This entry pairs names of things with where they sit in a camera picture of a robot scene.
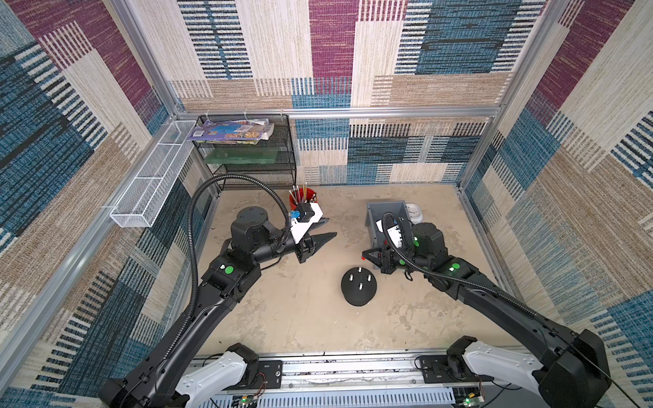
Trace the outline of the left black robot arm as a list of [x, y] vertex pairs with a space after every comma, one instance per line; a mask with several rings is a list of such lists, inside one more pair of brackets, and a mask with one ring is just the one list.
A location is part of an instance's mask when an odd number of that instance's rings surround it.
[[228, 316], [262, 275], [262, 263], [295, 254], [299, 263], [335, 238], [311, 231], [328, 222], [316, 203], [298, 206], [290, 234], [284, 235], [268, 220], [262, 207], [246, 207], [231, 224], [231, 238], [209, 265], [197, 287], [197, 301], [123, 379], [112, 378], [99, 392], [108, 407], [197, 407], [217, 392], [258, 375], [258, 355], [237, 343], [215, 362], [187, 372], [197, 352], [217, 325]]

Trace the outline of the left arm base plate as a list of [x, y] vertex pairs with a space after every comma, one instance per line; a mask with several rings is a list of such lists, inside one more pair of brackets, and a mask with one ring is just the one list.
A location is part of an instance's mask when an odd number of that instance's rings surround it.
[[282, 360], [260, 360], [256, 365], [248, 365], [241, 381], [227, 388], [227, 390], [280, 389], [282, 387], [282, 374]]

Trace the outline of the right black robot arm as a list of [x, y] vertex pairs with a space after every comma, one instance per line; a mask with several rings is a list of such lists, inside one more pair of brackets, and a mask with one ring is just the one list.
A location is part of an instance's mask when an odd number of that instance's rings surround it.
[[516, 339], [525, 353], [494, 348], [463, 336], [439, 361], [424, 359], [423, 373], [459, 382], [504, 380], [541, 397], [550, 407], [595, 407], [613, 382], [603, 340], [539, 314], [495, 285], [477, 267], [449, 254], [431, 223], [412, 224], [386, 214], [372, 224], [375, 247], [362, 253], [385, 274], [420, 273], [435, 289], [477, 310]]

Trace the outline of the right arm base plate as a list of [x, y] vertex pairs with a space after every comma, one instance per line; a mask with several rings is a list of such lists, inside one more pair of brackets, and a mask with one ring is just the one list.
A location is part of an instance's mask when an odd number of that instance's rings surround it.
[[449, 355], [420, 355], [417, 367], [426, 384], [477, 383], [480, 378], [462, 357]]

